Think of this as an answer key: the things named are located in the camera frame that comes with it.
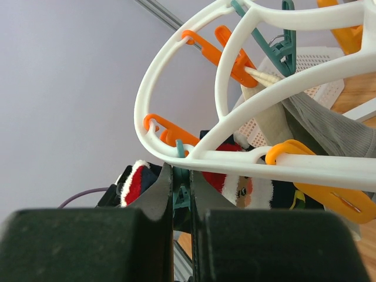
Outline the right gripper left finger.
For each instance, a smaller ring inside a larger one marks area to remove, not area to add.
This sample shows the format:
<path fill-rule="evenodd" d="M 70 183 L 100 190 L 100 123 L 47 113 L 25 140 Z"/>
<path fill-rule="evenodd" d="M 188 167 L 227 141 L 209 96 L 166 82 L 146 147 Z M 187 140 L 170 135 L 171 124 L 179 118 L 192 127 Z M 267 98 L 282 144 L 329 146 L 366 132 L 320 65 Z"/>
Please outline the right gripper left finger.
<path fill-rule="evenodd" d="M 173 281 L 172 168 L 125 208 L 29 209 L 1 227 L 2 281 Z"/>

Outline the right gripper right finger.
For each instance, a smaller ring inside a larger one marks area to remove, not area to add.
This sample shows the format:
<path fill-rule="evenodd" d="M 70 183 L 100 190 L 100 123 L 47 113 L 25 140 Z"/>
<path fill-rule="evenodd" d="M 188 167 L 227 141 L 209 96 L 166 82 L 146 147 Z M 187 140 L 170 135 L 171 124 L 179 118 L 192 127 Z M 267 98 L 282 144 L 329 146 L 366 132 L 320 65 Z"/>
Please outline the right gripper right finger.
<path fill-rule="evenodd" d="M 190 174 L 194 281 L 368 281 L 353 237 L 335 215 L 246 210 L 200 172 Z"/>

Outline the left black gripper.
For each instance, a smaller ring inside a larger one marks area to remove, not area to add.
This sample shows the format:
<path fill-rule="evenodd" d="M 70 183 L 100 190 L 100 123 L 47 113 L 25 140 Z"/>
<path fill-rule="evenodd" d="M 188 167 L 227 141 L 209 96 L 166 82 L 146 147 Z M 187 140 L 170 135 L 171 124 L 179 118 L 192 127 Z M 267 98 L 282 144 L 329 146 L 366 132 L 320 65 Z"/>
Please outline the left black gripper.
<path fill-rule="evenodd" d="M 128 165 L 123 173 L 111 184 L 105 194 L 98 201 L 96 207 L 119 207 L 122 187 L 132 171 L 132 166 Z"/>

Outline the red white sock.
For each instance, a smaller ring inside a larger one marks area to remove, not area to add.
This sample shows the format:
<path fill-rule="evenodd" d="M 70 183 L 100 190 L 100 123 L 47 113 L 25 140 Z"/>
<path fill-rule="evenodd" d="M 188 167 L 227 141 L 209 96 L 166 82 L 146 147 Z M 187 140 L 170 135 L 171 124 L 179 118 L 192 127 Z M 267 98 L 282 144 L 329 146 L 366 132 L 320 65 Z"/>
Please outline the red white sock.
<path fill-rule="evenodd" d="M 162 167 L 144 160 L 128 165 L 115 182 L 120 207 L 133 203 L 158 179 Z"/>

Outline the dark navy sock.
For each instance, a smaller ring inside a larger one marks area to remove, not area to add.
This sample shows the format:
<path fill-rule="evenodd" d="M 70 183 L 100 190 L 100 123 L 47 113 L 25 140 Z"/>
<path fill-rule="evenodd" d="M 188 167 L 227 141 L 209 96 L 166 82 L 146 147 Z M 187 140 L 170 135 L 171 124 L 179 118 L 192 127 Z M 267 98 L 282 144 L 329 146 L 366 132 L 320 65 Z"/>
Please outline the dark navy sock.
<path fill-rule="evenodd" d="M 299 191 L 292 182 L 213 172 L 205 180 L 240 209 L 320 210 L 324 206 Z"/>

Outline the teal clothes peg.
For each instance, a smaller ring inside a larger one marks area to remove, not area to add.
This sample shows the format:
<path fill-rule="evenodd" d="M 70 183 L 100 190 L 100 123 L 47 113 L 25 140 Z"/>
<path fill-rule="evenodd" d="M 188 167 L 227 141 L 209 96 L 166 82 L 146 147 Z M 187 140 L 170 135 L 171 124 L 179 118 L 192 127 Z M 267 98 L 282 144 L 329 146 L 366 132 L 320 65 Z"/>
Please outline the teal clothes peg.
<path fill-rule="evenodd" d="M 173 166 L 173 212 L 190 206 L 190 172 Z"/>
<path fill-rule="evenodd" d="M 297 63 L 296 31 L 284 29 L 283 34 L 276 36 L 269 43 L 257 28 L 251 34 L 283 76 L 295 74 Z"/>

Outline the orange clothes peg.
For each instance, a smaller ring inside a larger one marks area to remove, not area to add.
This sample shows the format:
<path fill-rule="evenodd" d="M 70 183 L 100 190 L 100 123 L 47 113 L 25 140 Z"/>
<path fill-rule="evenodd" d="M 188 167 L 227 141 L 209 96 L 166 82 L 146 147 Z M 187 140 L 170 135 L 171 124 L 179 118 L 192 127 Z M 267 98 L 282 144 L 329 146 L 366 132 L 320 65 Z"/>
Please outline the orange clothes peg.
<path fill-rule="evenodd" d="M 150 113 L 145 116 L 143 120 L 143 126 L 148 131 L 150 129 L 151 120 L 155 120 L 159 125 L 165 128 L 165 130 L 160 135 L 160 140 L 169 146 L 176 146 L 176 140 L 181 140 L 183 144 L 196 146 L 200 139 L 193 136 L 191 133 L 185 131 L 169 120 Z"/>

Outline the grey sock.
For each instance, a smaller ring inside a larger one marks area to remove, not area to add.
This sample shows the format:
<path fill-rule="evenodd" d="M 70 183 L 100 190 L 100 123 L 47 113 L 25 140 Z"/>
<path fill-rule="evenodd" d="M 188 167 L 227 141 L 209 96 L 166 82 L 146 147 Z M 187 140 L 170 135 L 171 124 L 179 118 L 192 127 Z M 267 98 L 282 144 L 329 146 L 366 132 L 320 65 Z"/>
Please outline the grey sock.
<path fill-rule="evenodd" d="M 281 103 L 330 156 L 375 158 L 375 129 L 323 107 L 304 92 Z"/>

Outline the white round clip hanger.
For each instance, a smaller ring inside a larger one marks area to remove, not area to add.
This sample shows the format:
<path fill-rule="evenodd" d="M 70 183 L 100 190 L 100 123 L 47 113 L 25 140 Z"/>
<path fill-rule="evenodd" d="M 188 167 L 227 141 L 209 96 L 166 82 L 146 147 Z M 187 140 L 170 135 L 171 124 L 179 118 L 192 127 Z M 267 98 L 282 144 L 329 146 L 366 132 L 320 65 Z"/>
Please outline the white round clip hanger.
<path fill-rule="evenodd" d="M 153 88 L 163 68 L 185 44 L 183 30 L 176 31 L 164 44 L 147 69 L 137 93 L 134 108 L 136 134 L 154 156 L 178 167 L 241 176 L 262 177 L 288 182 L 317 184 L 363 191 L 375 190 L 375 160 L 356 157 L 282 154 L 276 165 L 259 165 L 257 159 L 271 149 L 259 147 L 250 152 L 220 152 L 218 147 L 241 125 L 283 99 L 334 80 L 375 71 L 375 2 L 356 1 L 338 6 L 282 11 L 244 1 L 247 12 L 235 27 L 217 68 L 214 98 L 218 124 L 196 145 L 186 146 L 189 155 L 179 158 L 174 148 L 148 131 L 143 120 L 149 113 Z M 354 54 L 324 62 L 285 78 L 262 90 L 233 111 L 227 106 L 230 72 L 244 41 L 260 23 L 295 31 L 316 31 L 362 25 L 361 49 Z"/>

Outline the cream beige sock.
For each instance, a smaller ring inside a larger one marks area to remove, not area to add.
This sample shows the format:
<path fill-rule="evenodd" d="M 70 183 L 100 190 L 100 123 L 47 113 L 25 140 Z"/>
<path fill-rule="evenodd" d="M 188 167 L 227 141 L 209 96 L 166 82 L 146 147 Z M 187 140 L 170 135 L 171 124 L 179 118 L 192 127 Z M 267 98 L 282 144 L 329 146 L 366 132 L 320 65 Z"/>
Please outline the cream beige sock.
<path fill-rule="evenodd" d="M 329 155 L 281 102 L 256 115 L 255 120 L 270 146 L 295 139 L 318 155 Z"/>

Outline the yellow clothes peg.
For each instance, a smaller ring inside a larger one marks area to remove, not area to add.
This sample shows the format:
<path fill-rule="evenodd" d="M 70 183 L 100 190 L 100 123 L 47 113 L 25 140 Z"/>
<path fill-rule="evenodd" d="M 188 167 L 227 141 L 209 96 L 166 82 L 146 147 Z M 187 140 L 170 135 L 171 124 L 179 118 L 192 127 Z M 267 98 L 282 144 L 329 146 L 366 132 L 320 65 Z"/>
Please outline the yellow clothes peg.
<path fill-rule="evenodd" d="M 339 5 L 337 0 L 317 0 L 319 8 Z M 337 40 L 345 55 L 356 53 L 361 49 L 363 26 L 351 26 L 341 29 L 332 29 L 333 36 Z"/>
<path fill-rule="evenodd" d="M 266 163 L 276 165 L 277 158 L 283 153 L 315 154 L 301 142 L 289 139 L 268 151 Z M 365 224 L 375 219 L 375 203 L 362 191 L 297 182 L 294 185 L 302 193 L 354 223 Z"/>

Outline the orange peg holding sock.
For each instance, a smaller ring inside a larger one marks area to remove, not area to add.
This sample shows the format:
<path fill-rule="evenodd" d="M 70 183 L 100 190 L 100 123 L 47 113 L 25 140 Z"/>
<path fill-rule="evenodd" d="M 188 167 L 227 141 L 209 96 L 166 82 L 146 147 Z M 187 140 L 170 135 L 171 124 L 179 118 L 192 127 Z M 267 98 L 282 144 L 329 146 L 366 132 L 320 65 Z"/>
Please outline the orange peg holding sock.
<path fill-rule="evenodd" d="M 222 47 L 225 47 L 231 36 L 231 31 L 227 26 L 221 25 L 215 29 L 214 34 Z M 182 39 L 184 38 L 188 38 L 186 43 L 189 45 L 197 43 L 201 47 L 202 55 L 212 64 L 216 66 L 219 65 L 222 52 L 214 45 L 206 41 L 198 33 L 188 29 L 184 30 L 182 33 Z M 246 72 L 245 67 L 256 68 L 244 49 L 241 49 L 237 55 L 235 63 L 233 64 L 230 76 L 247 88 L 255 88 L 258 85 L 258 82 Z"/>

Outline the aluminium rail frame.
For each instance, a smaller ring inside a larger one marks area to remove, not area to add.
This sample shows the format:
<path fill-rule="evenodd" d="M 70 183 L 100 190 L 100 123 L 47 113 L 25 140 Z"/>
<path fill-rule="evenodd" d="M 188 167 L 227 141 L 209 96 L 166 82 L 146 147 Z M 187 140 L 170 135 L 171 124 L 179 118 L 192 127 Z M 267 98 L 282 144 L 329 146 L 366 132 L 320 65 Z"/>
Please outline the aluminium rail frame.
<path fill-rule="evenodd" d="M 174 281 L 193 281 L 192 260 L 175 240 L 173 241 L 173 273 Z"/>

